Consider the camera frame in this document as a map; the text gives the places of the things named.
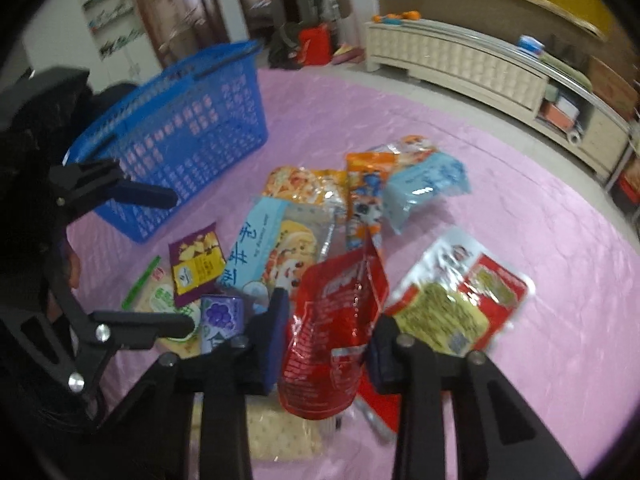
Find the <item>green scallion cracker pack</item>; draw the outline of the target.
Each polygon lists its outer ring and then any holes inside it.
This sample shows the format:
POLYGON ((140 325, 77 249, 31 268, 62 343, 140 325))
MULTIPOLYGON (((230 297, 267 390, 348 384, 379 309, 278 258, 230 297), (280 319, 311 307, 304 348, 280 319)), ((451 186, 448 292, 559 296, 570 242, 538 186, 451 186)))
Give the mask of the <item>green scallion cracker pack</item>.
POLYGON ((160 344, 185 359, 201 353, 201 303, 196 300, 182 308, 175 306, 174 281, 160 256, 153 258, 137 278, 120 307, 124 311, 187 316, 194 324, 192 332, 181 338, 162 338, 160 344))

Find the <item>red snack pouch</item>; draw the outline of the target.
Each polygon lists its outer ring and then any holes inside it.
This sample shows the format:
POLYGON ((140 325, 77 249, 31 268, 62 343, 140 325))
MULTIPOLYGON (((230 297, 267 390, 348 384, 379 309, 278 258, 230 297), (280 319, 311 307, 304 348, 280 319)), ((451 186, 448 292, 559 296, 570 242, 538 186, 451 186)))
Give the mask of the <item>red snack pouch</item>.
POLYGON ((349 408, 389 293, 383 261, 370 236, 360 247, 304 273, 278 383, 285 411, 322 420, 349 408))

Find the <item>purple yellow chip packet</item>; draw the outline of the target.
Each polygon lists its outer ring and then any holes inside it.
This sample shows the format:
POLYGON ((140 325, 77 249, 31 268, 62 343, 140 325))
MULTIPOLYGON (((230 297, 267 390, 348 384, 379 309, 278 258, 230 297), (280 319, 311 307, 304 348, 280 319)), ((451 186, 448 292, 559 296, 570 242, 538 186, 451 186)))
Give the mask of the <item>purple yellow chip packet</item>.
POLYGON ((184 308, 216 290, 226 258, 220 247, 215 222, 175 240, 168 248, 177 308, 184 308))

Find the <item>blue plastic basket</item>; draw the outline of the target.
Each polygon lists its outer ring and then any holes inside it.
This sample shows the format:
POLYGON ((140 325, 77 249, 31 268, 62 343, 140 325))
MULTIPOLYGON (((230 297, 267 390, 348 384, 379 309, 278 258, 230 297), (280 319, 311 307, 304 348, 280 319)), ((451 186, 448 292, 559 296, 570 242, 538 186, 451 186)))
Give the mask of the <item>blue plastic basket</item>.
POLYGON ((81 133, 66 162, 116 159, 132 180, 187 203, 268 140, 259 50, 254 40, 216 44, 166 68, 81 133))

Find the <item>clear plain cracker pack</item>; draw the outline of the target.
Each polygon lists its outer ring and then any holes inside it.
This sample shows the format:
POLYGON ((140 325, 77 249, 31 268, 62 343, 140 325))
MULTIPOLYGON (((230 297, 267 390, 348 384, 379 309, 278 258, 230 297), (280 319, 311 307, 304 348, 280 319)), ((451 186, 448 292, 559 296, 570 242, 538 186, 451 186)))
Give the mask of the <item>clear plain cracker pack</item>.
POLYGON ((341 425, 335 416, 322 420, 297 417, 282 408, 276 394, 249 396, 245 413, 250 458, 263 463, 319 457, 341 425))

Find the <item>red green pea snack bag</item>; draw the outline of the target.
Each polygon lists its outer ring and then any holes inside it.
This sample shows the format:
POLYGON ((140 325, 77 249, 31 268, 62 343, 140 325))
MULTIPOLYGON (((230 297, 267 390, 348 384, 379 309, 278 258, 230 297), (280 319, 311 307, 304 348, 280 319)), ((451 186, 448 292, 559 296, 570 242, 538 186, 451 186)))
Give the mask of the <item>red green pea snack bag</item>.
POLYGON ((486 349, 536 294, 533 280, 453 226, 390 294, 399 329, 448 356, 486 349))

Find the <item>blue tiger cake pack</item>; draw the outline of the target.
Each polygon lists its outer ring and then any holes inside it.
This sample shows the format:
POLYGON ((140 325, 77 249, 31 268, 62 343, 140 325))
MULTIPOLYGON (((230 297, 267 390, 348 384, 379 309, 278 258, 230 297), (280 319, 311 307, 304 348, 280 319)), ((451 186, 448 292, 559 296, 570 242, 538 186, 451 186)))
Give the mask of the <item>blue tiger cake pack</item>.
POLYGON ((305 272, 328 255, 336 219, 332 206, 260 198, 242 223, 218 285, 252 297, 261 308, 277 288, 294 301, 305 272))

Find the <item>orange yellow chip bag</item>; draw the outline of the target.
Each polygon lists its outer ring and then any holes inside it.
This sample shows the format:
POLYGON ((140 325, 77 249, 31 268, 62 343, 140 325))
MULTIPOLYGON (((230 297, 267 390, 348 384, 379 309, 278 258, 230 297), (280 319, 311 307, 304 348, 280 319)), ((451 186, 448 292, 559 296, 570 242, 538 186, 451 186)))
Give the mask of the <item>orange yellow chip bag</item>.
POLYGON ((343 170, 281 166, 267 178, 262 195, 293 203, 347 207, 347 176, 343 170))

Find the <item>pink quilted table cover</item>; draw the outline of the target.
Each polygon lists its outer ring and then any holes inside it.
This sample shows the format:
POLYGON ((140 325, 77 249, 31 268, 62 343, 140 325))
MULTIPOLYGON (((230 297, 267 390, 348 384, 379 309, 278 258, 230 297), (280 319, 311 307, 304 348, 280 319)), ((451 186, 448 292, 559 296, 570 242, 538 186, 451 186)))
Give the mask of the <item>pink quilted table cover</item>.
POLYGON ((491 128, 431 103, 360 86, 318 70, 261 70, 269 138, 209 185, 143 244, 95 214, 68 231, 88 309, 118 307, 168 245, 214 224, 230 250, 271 170, 328 169, 408 134, 461 160, 472 191, 413 216, 384 242, 391 282, 431 242, 458 226, 528 275, 536 292, 490 348, 582 474, 602 460, 639 405, 639 251, 574 188, 498 140, 491 128))

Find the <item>red bag on floor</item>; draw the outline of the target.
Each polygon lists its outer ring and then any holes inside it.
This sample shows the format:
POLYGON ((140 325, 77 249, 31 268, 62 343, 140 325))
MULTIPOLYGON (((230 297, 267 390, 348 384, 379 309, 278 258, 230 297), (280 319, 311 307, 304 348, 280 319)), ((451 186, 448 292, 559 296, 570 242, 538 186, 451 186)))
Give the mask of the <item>red bag on floor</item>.
POLYGON ((325 66, 332 60, 329 26, 320 24, 303 29, 298 35, 300 49, 297 61, 303 66, 325 66))

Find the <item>light blue wafer pack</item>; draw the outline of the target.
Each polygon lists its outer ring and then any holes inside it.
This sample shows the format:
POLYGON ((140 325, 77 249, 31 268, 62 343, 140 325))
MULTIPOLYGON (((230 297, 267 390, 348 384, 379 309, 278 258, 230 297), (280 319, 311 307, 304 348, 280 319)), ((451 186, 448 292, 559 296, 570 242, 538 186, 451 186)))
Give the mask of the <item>light blue wafer pack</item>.
POLYGON ((443 152, 429 154, 422 162, 395 172, 383 191, 383 216, 400 233, 414 212, 434 200, 471 193, 465 166, 443 152))

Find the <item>orange cartoon snack bar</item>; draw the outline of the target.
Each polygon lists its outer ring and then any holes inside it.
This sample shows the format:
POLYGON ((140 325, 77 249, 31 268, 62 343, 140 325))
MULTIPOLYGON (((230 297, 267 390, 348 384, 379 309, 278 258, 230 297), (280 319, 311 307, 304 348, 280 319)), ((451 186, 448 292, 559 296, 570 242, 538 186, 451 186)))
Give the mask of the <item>orange cartoon snack bar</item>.
POLYGON ((347 216, 346 247, 359 248, 370 235, 374 246, 382 246, 383 192, 393 173, 397 155, 384 152, 346 155, 347 216))

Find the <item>cream tv cabinet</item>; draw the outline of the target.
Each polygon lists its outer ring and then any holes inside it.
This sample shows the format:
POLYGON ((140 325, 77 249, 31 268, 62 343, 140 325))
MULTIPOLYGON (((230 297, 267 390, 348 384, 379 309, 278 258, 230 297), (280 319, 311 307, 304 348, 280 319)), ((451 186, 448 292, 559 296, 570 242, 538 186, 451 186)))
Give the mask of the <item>cream tv cabinet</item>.
POLYGON ((401 68, 491 106, 584 162, 601 181, 630 148, 630 125, 576 78, 501 39, 431 20, 366 24, 367 70, 401 68))

